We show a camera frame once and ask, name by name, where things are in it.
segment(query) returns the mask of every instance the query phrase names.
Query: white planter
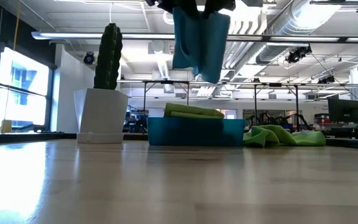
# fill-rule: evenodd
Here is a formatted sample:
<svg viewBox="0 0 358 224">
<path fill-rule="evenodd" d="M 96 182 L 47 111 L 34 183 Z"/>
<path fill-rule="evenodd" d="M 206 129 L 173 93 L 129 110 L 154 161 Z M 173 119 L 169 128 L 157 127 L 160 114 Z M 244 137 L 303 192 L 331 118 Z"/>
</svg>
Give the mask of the white planter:
<svg viewBox="0 0 358 224">
<path fill-rule="evenodd" d="M 128 96 L 88 88 L 74 92 L 78 143 L 121 143 Z"/>
</svg>

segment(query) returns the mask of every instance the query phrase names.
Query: hanging blue towel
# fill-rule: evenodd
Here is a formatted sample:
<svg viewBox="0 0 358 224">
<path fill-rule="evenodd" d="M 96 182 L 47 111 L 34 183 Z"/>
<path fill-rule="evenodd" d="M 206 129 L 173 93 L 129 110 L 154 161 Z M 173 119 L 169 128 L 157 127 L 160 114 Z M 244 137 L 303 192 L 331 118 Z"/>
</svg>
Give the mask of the hanging blue towel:
<svg viewBox="0 0 358 224">
<path fill-rule="evenodd" d="M 221 76 L 230 17 L 220 13 L 208 19 L 192 19 L 180 7 L 173 8 L 175 53 L 173 69 L 193 67 L 193 74 L 217 83 Z"/>
</svg>

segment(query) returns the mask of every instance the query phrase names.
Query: green towel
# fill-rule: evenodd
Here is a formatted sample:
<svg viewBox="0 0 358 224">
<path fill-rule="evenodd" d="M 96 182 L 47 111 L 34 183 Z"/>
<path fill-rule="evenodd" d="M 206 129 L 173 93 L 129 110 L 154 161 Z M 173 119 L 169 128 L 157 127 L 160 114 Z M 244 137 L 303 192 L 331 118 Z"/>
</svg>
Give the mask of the green towel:
<svg viewBox="0 0 358 224">
<path fill-rule="evenodd" d="M 215 118 L 223 119 L 224 114 L 214 109 L 204 109 L 195 106 L 167 103 L 165 105 L 164 118 Z"/>
<path fill-rule="evenodd" d="M 244 146 L 325 146 L 326 138 L 321 131 L 290 134 L 281 126 L 254 126 L 244 134 Z"/>
</svg>

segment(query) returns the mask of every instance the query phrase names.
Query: blue plastic tub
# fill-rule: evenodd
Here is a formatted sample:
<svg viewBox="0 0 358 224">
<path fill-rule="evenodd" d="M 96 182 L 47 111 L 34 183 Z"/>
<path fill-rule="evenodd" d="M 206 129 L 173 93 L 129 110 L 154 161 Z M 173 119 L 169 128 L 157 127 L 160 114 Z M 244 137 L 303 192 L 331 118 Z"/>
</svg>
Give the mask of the blue plastic tub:
<svg viewBox="0 0 358 224">
<path fill-rule="evenodd" d="M 243 119 L 148 118 L 152 146 L 242 146 Z"/>
</svg>

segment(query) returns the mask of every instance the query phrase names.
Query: computer monitor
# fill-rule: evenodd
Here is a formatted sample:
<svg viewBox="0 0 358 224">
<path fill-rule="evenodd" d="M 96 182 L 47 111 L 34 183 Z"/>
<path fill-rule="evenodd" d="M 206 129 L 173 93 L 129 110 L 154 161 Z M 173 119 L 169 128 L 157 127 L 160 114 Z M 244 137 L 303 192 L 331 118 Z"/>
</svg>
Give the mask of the computer monitor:
<svg viewBox="0 0 358 224">
<path fill-rule="evenodd" d="M 328 99 L 329 119 L 332 122 L 358 123 L 358 101 Z"/>
</svg>

